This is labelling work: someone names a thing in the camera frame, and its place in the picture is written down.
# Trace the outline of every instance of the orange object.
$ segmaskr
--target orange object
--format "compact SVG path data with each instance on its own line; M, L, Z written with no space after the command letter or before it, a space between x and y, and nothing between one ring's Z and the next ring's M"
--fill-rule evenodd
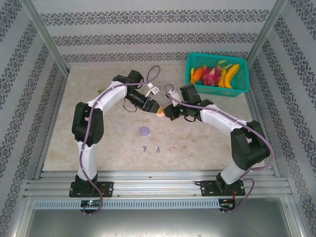
M157 117L161 118L164 116L164 110L162 107L160 107L156 113Z
M193 76L192 76L193 80L195 82L200 80L202 75L203 75L203 72L204 72L204 68L203 67L199 67L199 68L195 69L194 72L193 72Z

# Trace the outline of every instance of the toy fruit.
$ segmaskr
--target toy fruit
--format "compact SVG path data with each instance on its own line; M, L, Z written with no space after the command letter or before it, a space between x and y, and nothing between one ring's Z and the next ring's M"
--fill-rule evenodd
M224 77L225 77L226 73L227 73L227 70L221 71L221 79L218 82L218 86L219 87L223 87L224 88Z
M228 65L226 65L226 66L224 66L224 67L221 67L221 71L227 70L227 69L230 68L231 66L232 66L232 64L228 64Z
M218 63L216 65L218 66L218 65L221 65L221 64L223 64L225 62L226 62L226 60L221 60L221 61L218 61Z
M195 69L194 72L193 72L193 80L195 82L200 80L202 75L203 75L203 72L204 72L204 67L199 67L199 68Z
M228 72L226 73L226 75L224 77L224 87L225 88L232 89L231 81L232 81L233 77L236 75L236 73L238 72L239 68L240 68L240 64L235 64L228 70Z
M194 68L191 68L191 79L190 79L190 83L191 84L195 84L196 82L193 80L193 72L194 72Z
M220 80L220 68L221 66L217 66L216 68L206 68L204 69L203 76L201 78L204 85L214 86Z

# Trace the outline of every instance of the patterned wallpaper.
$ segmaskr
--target patterned wallpaper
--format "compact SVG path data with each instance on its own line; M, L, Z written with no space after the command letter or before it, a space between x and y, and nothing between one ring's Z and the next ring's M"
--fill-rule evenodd
M0 236L33 179L63 75L18 0L0 3Z
M250 70L276 162L308 236L316 236L316 2L290 0Z
M246 57L276 0L35 0L69 66Z

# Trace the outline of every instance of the floral border pattern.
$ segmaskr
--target floral border pattern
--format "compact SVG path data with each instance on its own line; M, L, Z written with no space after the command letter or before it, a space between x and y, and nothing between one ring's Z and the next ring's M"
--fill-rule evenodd
M42 13L46 26L189 23L265 22L269 10L157 10Z
M146 53L87 53L87 54L64 54L66 63L89 63L89 62L139 62L139 61L185 61L191 52L146 52ZM228 55L245 58L248 52L225 51L204 52L219 55Z
M264 75L264 72L262 70L259 60L255 59L252 66L256 73L257 80L261 88L261 92L263 93L265 102L267 104L267 108L269 110L271 120L274 124L277 137L279 139L281 148L283 150L283 155L288 164L288 168L292 175L292 179L294 180L295 188L297 189L297 193L299 194L302 207L305 210L305 215L307 219L309 220L308 223L311 226L312 233L316 235L315 205L313 204L312 196L308 193L309 189L306 188L306 181L303 178L303 172L300 166L297 164L297 159L293 152L291 142L289 141L286 135L286 130L284 129L282 119L276 107L276 103L273 99L272 92L270 91L269 85L267 83L267 80L265 78L265 75Z
M3 41L21 9L22 4L19 0L8 0L4 3L0 11L0 42Z
M290 84L287 82L282 67L268 40L266 40L262 45L262 50L269 63L270 69L275 76L276 83L280 89L280 93L287 106L296 131L298 132L298 137L301 140L301 144L303 145L304 151L307 154L307 158L310 159L310 165L313 167L313 172L316 172L316 142L311 135L311 131L305 122L305 118L302 115L300 106L296 102L294 93L290 88Z
M290 57L292 65L294 66L297 75L300 77L305 91L311 98L311 102L316 109L316 79L315 73L312 71L310 64L304 57L301 48L298 46L297 41L290 32L288 25L285 23L283 17L279 17L274 25L274 29L287 55Z
M296 13L301 17L306 29L310 31L313 40L316 40L316 7L311 0L290 0Z
M37 35L37 30L33 23L30 21L27 25L18 45L16 46L12 57L7 64L3 74L0 78L0 113L2 110L2 105L6 102L11 87L21 70L22 63L24 62L31 45Z
M53 90L54 84L56 82L56 77L58 73L59 73L59 68L57 64L54 62L52 69L50 71L49 77L47 79L47 83L44 88L43 94L41 96L39 106L36 111L35 118L33 120L33 124L31 125L31 129L27 138L26 145L23 149L23 153L21 154L19 164L14 175L15 177L12 180L12 185L10 186L10 193L8 193L8 198L5 200L5 203L4 203L4 209L2 209L2 215L0 217L0 236L5 236L8 230L9 223L11 221L12 214L14 212L14 208L17 204L18 196L21 190L21 185L25 177L25 173L27 171L30 158L32 156L34 144L36 142L38 133L40 131L40 126L44 119L44 113L45 113L49 98L51 96L51 92ZM55 105L51 114L49 126L52 120L54 110L56 108L56 104L57 104L57 100L55 101Z
M174 33L174 34L131 34L57 36L56 45L116 45L116 44L163 44L163 43L254 43L256 33Z
M15 144L16 138L19 135L23 120L29 109L31 99L33 97L34 91L40 79L48 55L49 50L44 44L41 47L39 55L36 59L36 62L27 81L26 87L22 92L17 109L14 111L14 116L12 117L12 121L10 122L10 127L8 128L7 133L4 136L4 140L0 148L0 178L3 177L3 172L5 171L6 164L10 159L13 145Z

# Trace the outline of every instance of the marble surface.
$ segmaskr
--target marble surface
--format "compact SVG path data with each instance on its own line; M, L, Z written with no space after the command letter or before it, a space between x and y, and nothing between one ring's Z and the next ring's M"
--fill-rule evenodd
M131 69L146 77L151 65L72 67L57 122L54 128L43 170L77 170L79 152L71 133L75 106L87 102L105 89L114 76L127 76ZM171 103L163 92L164 85L174 84L178 92L185 85L185 65L163 65L154 85L161 91L151 96L162 107ZM143 86L140 92L148 91ZM220 109L243 120L251 121L243 94L238 97L200 95L202 100L213 101ZM116 103L104 118L104 136L98 143L98 170L201 170L224 169L231 161L230 138L203 122L187 122L183 118L170 121L155 114L137 110L129 113L123 108L123 100ZM125 106L134 110L126 101ZM148 136L141 136L139 129L147 126Z

